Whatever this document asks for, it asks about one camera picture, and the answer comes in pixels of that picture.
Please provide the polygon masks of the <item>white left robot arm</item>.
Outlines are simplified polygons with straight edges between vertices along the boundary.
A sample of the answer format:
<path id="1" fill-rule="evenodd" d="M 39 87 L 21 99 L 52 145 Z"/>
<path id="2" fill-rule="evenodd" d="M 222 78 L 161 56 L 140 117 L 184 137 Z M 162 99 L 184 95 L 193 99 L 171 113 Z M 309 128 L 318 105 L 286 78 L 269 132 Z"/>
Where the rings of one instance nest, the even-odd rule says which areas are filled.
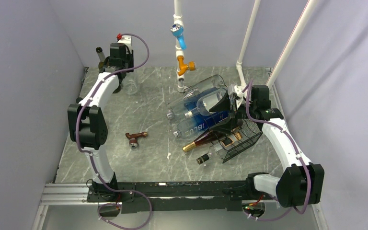
<path id="1" fill-rule="evenodd" d="M 117 198 L 119 189 L 104 144 L 108 136 L 102 107 L 134 65 L 131 45 L 121 42 L 110 45 L 110 55 L 104 56 L 101 47 L 96 48 L 100 58 L 97 80 L 89 93 L 68 107 L 70 138 L 78 150 L 85 154 L 92 172 L 92 188 L 106 201 Z"/>

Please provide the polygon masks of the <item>clear bottle dark label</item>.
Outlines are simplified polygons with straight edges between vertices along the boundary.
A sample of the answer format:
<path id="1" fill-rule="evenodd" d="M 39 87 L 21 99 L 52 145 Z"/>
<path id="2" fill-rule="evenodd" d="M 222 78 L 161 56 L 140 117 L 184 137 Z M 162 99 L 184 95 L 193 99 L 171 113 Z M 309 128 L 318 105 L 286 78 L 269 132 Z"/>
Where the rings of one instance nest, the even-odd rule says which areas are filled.
<path id="1" fill-rule="evenodd" d="M 128 95 L 134 95 L 139 91 L 139 83 L 134 73 L 128 73 L 124 78 L 122 90 Z"/>

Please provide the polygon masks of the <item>dark green wine bottle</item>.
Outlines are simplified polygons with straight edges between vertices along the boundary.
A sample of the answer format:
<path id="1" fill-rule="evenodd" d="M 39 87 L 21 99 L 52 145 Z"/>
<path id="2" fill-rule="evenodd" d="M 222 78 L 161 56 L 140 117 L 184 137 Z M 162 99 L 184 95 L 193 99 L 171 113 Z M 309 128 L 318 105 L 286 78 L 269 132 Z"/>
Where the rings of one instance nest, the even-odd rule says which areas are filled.
<path id="1" fill-rule="evenodd" d="M 96 47 L 95 51 L 99 58 L 98 69 L 99 69 L 99 72 L 102 73 L 106 69 L 107 58 L 105 57 L 105 54 L 101 47 Z"/>

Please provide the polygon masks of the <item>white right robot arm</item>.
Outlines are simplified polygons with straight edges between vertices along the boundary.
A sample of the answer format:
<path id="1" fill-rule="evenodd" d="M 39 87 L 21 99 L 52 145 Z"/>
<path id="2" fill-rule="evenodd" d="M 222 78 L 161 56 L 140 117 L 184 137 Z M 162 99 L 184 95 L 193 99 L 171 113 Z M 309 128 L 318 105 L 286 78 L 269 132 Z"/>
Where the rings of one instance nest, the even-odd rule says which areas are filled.
<path id="1" fill-rule="evenodd" d="M 251 173 L 246 179 L 245 193 L 251 199 L 262 193 L 276 198 L 282 207 L 292 207 L 303 214 L 308 205 L 317 204 L 321 198 L 324 169 L 314 164 L 303 153 L 277 108 L 272 108 L 270 90 L 266 85 L 249 85 L 245 91 L 236 86 L 224 89 L 222 95 L 214 93 L 212 99 L 201 104 L 207 111 L 228 112 L 228 117 L 212 127 L 212 131 L 228 133 L 240 119 L 249 119 L 272 144 L 280 159 L 281 177 L 268 173 Z"/>

